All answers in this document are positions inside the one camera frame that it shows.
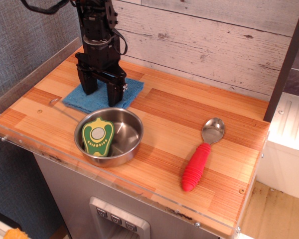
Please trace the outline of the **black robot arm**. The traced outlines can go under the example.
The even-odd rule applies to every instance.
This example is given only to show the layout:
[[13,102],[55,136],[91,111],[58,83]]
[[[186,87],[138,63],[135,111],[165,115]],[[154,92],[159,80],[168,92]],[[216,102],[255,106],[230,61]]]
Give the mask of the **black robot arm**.
[[107,85],[108,104],[114,106],[122,100],[127,84],[126,73],[119,61],[124,37],[115,29],[118,24],[110,0],[76,0],[84,51],[76,53],[77,71],[85,94],[98,89],[98,81]]

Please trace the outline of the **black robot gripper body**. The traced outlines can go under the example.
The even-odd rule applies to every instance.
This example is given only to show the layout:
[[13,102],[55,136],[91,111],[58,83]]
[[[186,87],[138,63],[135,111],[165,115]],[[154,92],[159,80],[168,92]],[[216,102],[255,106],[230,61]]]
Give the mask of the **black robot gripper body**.
[[93,76],[105,83],[125,82],[126,73],[120,68],[119,61],[127,51],[121,52],[120,38],[108,37],[103,40],[91,40],[83,37],[84,53],[77,53],[77,68],[91,71]]

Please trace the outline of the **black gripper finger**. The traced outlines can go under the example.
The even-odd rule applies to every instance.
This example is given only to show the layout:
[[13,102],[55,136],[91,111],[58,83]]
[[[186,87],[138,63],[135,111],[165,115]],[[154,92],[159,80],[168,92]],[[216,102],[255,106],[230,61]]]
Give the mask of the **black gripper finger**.
[[108,93],[108,103],[112,107],[122,100],[125,90],[125,82],[119,84],[108,83],[107,93]]
[[83,91],[86,95],[94,93],[98,89],[97,79],[93,76],[91,71],[84,71],[80,68],[77,69],[79,80]]

